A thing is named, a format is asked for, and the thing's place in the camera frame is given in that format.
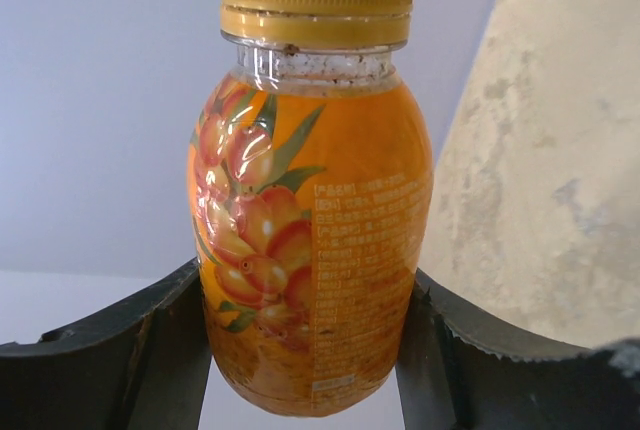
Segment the orange juice bottle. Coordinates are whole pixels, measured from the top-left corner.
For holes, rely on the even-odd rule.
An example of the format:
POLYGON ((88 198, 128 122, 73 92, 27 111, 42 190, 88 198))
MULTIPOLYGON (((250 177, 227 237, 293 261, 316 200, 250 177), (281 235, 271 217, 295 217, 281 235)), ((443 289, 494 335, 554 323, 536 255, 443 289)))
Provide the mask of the orange juice bottle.
POLYGON ((235 392, 276 415, 343 411, 396 362, 433 163, 391 56, 239 42, 191 136, 213 357, 235 392))

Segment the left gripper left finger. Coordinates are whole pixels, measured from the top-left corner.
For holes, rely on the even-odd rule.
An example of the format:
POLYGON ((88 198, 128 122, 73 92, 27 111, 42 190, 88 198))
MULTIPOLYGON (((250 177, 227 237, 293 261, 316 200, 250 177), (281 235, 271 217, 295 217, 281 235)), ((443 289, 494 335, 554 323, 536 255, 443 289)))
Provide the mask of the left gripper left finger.
POLYGON ((33 344, 1 347, 4 429, 195 429, 211 354, 196 260, 33 344))

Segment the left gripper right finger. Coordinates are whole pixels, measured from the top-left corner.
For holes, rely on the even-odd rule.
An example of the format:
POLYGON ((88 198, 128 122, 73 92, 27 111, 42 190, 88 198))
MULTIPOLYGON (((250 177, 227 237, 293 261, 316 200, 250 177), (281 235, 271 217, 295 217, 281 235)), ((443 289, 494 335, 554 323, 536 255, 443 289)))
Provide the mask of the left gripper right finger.
POLYGON ((396 378, 408 429, 639 427, 639 341, 587 349, 509 324, 416 274, 396 378))

